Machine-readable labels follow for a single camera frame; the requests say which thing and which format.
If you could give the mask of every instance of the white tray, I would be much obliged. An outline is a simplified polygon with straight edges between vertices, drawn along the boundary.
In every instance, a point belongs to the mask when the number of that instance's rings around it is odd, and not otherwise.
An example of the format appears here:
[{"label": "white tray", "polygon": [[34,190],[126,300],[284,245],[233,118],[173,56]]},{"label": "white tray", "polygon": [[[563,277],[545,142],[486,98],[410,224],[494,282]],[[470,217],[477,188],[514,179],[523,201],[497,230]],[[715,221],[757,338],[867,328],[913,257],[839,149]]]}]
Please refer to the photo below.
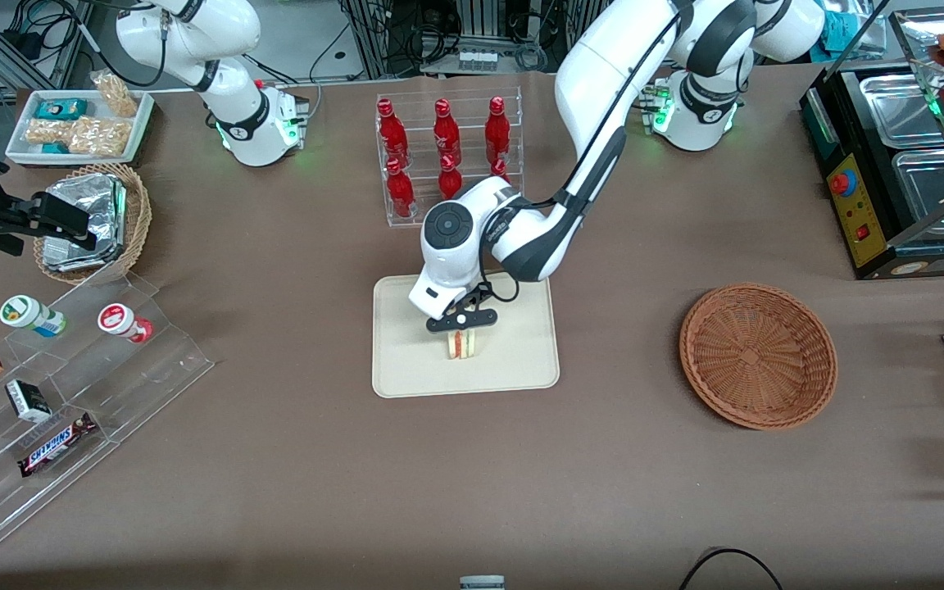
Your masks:
[{"label": "white tray", "polygon": [[133,161],[136,153],[138,153],[138,147],[141,146],[141,138],[143,132],[145,132],[145,127],[148,126],[147,122],[151,119],[155,98],[151,96],[151,93],[144,93],[143,91],[131,90],[131,93],[138,101],[138,114],[132,119],[134,131],[130,132],[130,141],[126,143],[123,156],[99,157],[83,153],[42,153],[42,144],[30,144],[24,141],[24,131],[27,130],[27,124],[33,119],[34,111],[36,111],[41,101],[59,100],[59,98],[85,98],[87,102],[86,115],[117,119],[115,113],[108,108],[108,103],[104,102],[104,98],[101,98],[100,91],[34,90],[31,96],[27,98],[27,103],[24,104],[20,120],[16,122],[16,127],[14,127],[14,132],[12,132],[10,138],[10,145],[7,145],[7,157],[15,161],[16,164],[35,166],[86,166],[87,164],[125,164],[127,161]]},{"label": "white tray", "polygon": [[[490,277],[502,294],[512,293],[509,275]],[[389,276],[374,286],[374,391],[383,398],[448,393],[506,392],[550,388],[559,380],[556,326],[548,281],[520,284],[520,297],[501,303],[497,324],[475,329],[476,354],[448,358],[447,336],[431,334],[407,299],[416,275]]]}]

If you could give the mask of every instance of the red bottle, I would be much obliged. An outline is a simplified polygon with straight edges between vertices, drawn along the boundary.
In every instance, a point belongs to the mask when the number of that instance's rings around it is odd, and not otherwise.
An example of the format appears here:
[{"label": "red bottle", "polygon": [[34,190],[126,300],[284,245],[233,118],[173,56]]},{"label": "red bottle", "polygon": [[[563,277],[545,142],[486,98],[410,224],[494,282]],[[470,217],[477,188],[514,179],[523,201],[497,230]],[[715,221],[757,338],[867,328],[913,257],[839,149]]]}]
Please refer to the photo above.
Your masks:
[{"label": "red bottle", "polygon": [[495,160],[493,164],[490,165],[490,173],[494,176],[501,176],[505,179],[506,183],[512,184],[512,180],[509,180],[509,167],[506,166],[505,161]]},{"label": "red bottle", "polygon": [[443,201],[450,201],[461,190],[461,172],[457,171],[457,163],[454,156],[447,154],[439,160],[439,192],[442,192]]},{"label": "red bottle", "polygon": [[417,205],[413,201],[413,184],[410,176],[403,171],[403,165],[397,157],[389,157],[385,165],[388,170],[388,196],[393,200],[393,211],[397,216],[410,218],[416,216]]},{"label": "red bottle", "polygon": [[490,116],[487,117],[487,161],[497,161],[509,156],[509,117],[505,116],[505,98],[490,100]]},{"label": "red bottle", "polygon": [[446,98],[435,101],[435,147],[439,150],[439,158],[453,156],[454,166],[461,165],[461,134],[457,130],[457,122],[450,115],[450,102]]},{"label": "red bottle", "polygon": [[378,101],[378,115],[381,116],[381,138],[385,141],[385,153],[388,157],[397,158],[400,165],[406,168],[410,165],[410,143],[403,122],[396,116],[393,101],[381,98]]}]

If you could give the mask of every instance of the red label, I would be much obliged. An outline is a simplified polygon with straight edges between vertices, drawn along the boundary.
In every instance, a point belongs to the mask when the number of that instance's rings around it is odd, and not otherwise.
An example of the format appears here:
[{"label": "red label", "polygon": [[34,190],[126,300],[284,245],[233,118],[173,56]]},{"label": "red label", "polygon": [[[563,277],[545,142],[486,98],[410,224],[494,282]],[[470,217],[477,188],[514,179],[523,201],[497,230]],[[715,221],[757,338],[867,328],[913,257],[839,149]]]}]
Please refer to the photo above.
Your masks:
[{"label": "red label", "polygon": [[105,307],[104,311],[101,312],[101,326],[108,329],[115,328],[123,322],[125,315],[126,311],[122,306],[115,305]]}]

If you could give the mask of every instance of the wicker basket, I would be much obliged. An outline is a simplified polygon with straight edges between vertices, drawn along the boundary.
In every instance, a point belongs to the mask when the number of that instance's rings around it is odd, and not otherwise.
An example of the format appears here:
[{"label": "wicker basket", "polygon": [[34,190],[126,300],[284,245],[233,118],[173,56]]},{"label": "wicker basket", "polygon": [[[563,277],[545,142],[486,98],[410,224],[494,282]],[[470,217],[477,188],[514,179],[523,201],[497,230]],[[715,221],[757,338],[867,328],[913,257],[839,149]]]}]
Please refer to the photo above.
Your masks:
[{"label": "wicker basket", "polygon": [[749,429],[791,429],[818,415],[836,388],[825,326],[792,295],[763,284],[706,294],[679,331],[679,362],[712,410]]},{"label": "wicker basket", "polygon": [[[148,225],[151,224],[151,202],[148,199],[148,191],[143,187],[141,176],[136,175],[134,169],[125,164],[92,164],[71,172],[70,175],[67,175],[67,178],[94,175],[98,172],[105,173],[105,175],[119,176],[121,182],[126,186],[126,250],[111,265],[119,266],[121,270],[128,271],[141,256],[143,243],[148,237]],[[102,266],[97,266],[97,268],[79,271],[53,272],[42,263],[43,243],[42,238],[36,238],[31,253],[34,254],[34,264],[38,265],[39,270],[49,279],[60,280],[68,284],[79,284],[86,280],[86,277],[102,268]]]}]

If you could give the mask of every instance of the yellow control panel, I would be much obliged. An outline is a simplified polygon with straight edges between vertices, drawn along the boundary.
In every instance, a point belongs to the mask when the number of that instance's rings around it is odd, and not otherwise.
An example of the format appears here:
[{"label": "yellow control panel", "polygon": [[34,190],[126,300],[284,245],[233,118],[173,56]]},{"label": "yellow control panel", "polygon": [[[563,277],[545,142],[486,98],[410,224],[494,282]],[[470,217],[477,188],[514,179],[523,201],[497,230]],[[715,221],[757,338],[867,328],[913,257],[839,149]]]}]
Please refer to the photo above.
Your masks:
[{"label": "yellow control panel", "polygon": [[855,266],[860,269],[887,250],[887,240],[883,237],[879,221],[876,221],[876,211],[865,191],[865,183],[862,183],[855,154],[852,153],[840,163],[825,178],[825,183],[828,184],[829,194],[840,217],[843,238],[851,249],[851,258],[854,258]]}]

